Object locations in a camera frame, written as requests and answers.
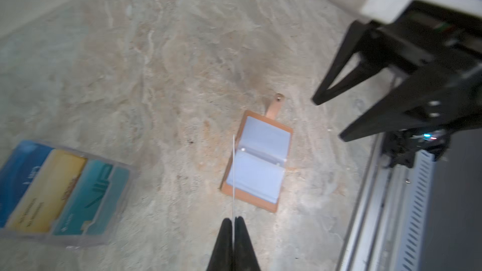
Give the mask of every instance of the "stone-patterned surface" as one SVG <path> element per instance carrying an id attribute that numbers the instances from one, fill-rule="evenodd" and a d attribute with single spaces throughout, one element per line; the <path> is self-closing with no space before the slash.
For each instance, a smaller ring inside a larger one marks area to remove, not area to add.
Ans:
<path id="1" fill-rule="evenodd" d="M 232 135 L 281 92 L 294 136 L 279 211 L 237 210 L 263 270 L 333 270 L 371 141 L 337 135 L 390 80 L 310 102 L 351 21 L 326 0 L 75 0 L 0 40 L 0 163 L 42 139 L 139 170 L 110 245 L 1 240 L 2 269 L 205 269 L 231 214 Z"/>

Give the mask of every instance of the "thin white stick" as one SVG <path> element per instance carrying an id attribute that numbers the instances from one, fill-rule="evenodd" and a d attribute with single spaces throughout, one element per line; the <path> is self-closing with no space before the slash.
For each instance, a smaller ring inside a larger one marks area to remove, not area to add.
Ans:
<path id="1" fill-rule="evenodd" d="M 234 185 L 234 178 L 235 178 L 235 173 L 234 173 L 234 134 L 233 134 L 233 161 L 231 163 L 233 166 L 233 223 L 232 223 L 232 231 L 233 231 L 233 249 L 234 249 L 234 221 L 236 218 L 236 214 L 234 212 L 234 199 L 235 199 L 235 193 L 236 193 L 236 187 Z"/>

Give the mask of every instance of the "leather strap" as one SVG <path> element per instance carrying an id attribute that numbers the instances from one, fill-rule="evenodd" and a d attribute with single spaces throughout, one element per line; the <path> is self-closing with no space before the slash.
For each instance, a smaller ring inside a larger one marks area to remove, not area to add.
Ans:
<path id="1" fill-rule="evenodd" d="M 274 120 L 276 118 L 276 115 L 280 111 L 283 103 L 284 103 L 284 95 L 281 93 L 275 94 L 273 101 L 268 107 L 268 110 L 266 110 L 265 117 Z"/>

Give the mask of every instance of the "black mechanical component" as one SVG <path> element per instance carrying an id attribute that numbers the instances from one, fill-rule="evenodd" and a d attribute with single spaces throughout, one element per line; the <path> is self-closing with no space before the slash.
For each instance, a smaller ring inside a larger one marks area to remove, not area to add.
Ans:
<path id="1" fill-rule="evenodd" d="M 234 221 L 234 248 L 232 222 L 226 218 L 221 223 L 207 271 L 261 271 L 242 217 Z"/>
<path id="2" fill-rule="evenodd" d="M 358 66 L 330 88 L 355 53 Z M 443 129 L 449 136 L 482 126 L 480 19 L 415 1 L 388 25 L 354 21 L 312 100 L 320 105 L 386 67 L 405 80 L 341 132 L 342 140 L 393 132 L 386 152 L 392 163 L 411 165 L 419 149 L 447 147 L 445 137 L 413 143 L 414 135 Z"/>

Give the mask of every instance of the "dark gray surface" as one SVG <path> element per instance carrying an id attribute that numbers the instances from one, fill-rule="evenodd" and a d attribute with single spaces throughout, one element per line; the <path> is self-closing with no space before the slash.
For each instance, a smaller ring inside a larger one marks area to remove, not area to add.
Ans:
<path id="1" fill-rule="evenodd" d="M 419 270 L 482 270 L 481 141 L 458 132 L 437 162 Z"/>

